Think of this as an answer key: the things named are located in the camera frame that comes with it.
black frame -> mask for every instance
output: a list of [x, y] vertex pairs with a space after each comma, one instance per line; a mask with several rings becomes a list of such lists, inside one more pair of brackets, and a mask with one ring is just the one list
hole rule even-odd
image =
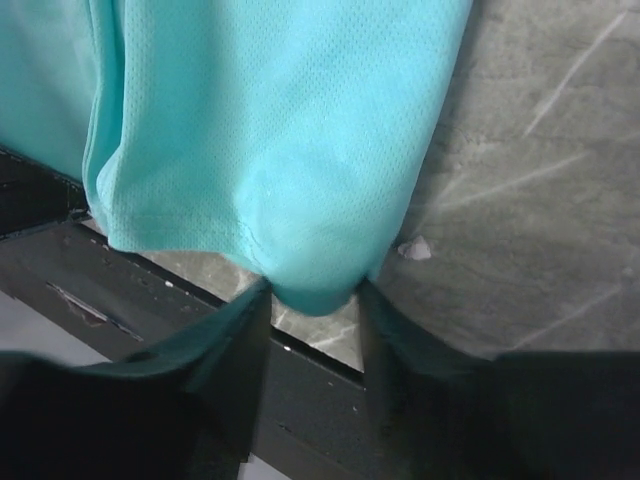
[[[0, 244], [0, 290], [117, 360], [224, 304], [83, 225]], [[293, 480], [372, 478], [362, 374], [272, 328], [254, 453]]]

gray surface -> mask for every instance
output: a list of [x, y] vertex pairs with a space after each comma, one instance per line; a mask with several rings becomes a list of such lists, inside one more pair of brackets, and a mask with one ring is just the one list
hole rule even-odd
[[[108, 361], [55, 323], [0, 292], [0, 351], [24, 350], [68, 365]], [[258, 457], [243, 465], [238, 480], [288, 480]]]
[[[400, 239], [379, 284], [465, 351], [640, 343], [640, 2], [477, 0]], [[158, 263], [222, 298], [219, 256]], [[359, 367], [353, 306], [280, 328]]]

teal shirt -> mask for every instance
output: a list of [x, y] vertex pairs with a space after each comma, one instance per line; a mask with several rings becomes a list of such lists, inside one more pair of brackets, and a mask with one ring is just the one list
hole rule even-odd
[[220, 252], [309, 314], [375, 275], [470, 0], [4, 0], [0, 143], [124, 251]]

